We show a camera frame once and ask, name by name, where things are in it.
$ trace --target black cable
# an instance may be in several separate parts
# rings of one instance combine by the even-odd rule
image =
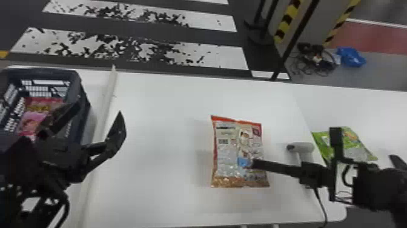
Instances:
[[[321,209],[322,209],[322,212],[323,212],[323,217],[324,217],[323,225],[320,226],[319,228],[325,228],[326,225],[328,224],[328,216],[326,214],[325,207],[322,204],[321,197],[319,196],[319,192],[318,192],[317,188],[314,189],[314,193],[315,193],[315,196],[318,199],[319,205],[321,206]]]
[[[62,214],[62,217],[59,219],[58,223],[55,225],[55,228],[61,228],[62,224],[68,218],[70,203],[67,199],[65,199],[64,204],[65,204],[64,214]]]

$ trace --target blue object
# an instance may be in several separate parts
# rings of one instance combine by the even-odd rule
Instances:
[[[238,166],[247,167],[247,166],[249,166],[249,164],[250,164],[250,161],[249,161],[248,158],[241,158],[241,157],[237,158],[237,165]]]
[[[339,47],[336,51],[341,56],[341,62],[350,67],[360,67],[366,64],[366,60],[359,55],[356,49],[351,47]]]

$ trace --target chip bag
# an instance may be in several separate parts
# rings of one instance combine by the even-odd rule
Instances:
[[[214,130],[212,187],[268,187],[265,171],[248,167],[263,158],[262,125],[211,116]]]

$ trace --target black metal stand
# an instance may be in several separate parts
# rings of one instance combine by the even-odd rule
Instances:
[[[266,0],[260,1],[259,7],[257,8],[254,18],[252,18],[250,16],[245,19],[244,23],[245,23],[246,27],[248,27],[249,29],[261,29],[263,27],[263,25],[260,24],[260,16],[262,15],[262,11],[263,11],[265,3],[266,3]]]
[[[307,25],[309,19],[314,13],[314,10],[317,8],[317,5],[320,0],[313,0],[311,4],[309,5],[308,9],[305,12],[304,17],[302,18],[300,24],[298,25],[298,28],[296,32],[293,35],[293,38],[291,38],[290,43],[288,44],[287,48],[284,51],[283,56],[280,59],[279,65],[277,66],[276,70],[274,71],[273,75],[271,76],[272,81],[275,81],[281,72],[281,70],[284,68],[284,63],[288,59],[288,57],[291,54],[291,51],[293,50],[294,46],[297,44],[298,39],[300,38],[301,33],[304,31],[305,26]]]
[[[273,37],[271,37],[268,33],[268,26],[270,25],[271,18],[273,17],[274,11],[276,11],[278,3],[279,0],[274,0],[271,4],[263,27],[260,30],[252,31],[251,33],[249,33],[249,38],[253,43],[257,45],[271,45],[274,43]]]

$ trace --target wire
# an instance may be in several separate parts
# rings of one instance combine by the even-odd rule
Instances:
[[[328,216],[326,214],[325,207],[322,204],[321,197],[319,196],[319,192],[318,192],[317,188],[314,189],[314,193],[315,193],[315,196],[318,199],[319,205],[321,206],[321,209],[322,209],[322,212],[323,212],[323,217],[324,217],[323,225],[320,226],[319,228],[325,228],[326,225],[328,224]]]
[[[62,226],[62,224],[65,222],[65,220],[68,218],[70,203],[67,199],[65,199],[64,204],[65,204],[64,214],[62,214],[62,217],[59,219],[58,223],[55,225],[55,228],[60,228]]]
[[[318,67],[314,64],[311,63],[312,60],[310,60],[310,62],[306,62],[306,55],[301,54],[300,52],[293,52],[289,58],[293,59],[293,62],[290,64],[290,66],[288,67],[289,70],[294,74],[294,75],[319,75],[322,77],[326,77],[328,76],[332,71],[335,70],[335,68],[337,67],[335,64],[335,58],[333,57],[332,54],[330,54],[330,52],[324,50],[322,52],[323,56],[322,59],[324,59],[327,62],[331,62],[333,69],[323,69],[321,67]]]

